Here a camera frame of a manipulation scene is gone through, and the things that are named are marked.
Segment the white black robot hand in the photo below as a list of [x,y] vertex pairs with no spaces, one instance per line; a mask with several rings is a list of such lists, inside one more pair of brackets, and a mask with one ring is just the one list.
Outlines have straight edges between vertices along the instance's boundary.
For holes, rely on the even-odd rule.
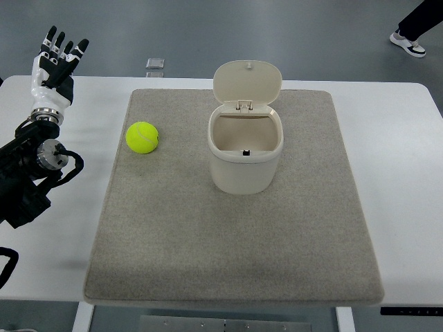
[[32,111],[49,110],[61,117],[73,103],[74,80],[72,74],[84,55],[89,40],[77,45],[69,41],[63,44],[64,32],[52,26],[47,32],[38,55],[33,60],[31,95]]

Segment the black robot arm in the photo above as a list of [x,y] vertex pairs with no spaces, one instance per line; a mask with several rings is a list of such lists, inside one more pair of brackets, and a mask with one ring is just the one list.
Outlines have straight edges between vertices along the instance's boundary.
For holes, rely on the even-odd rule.
[[1,148],[1,221],[14,229],[46,211],[48,193],[84,168],[82,157],[57,139],[62,121],[53,109],[35,109]]

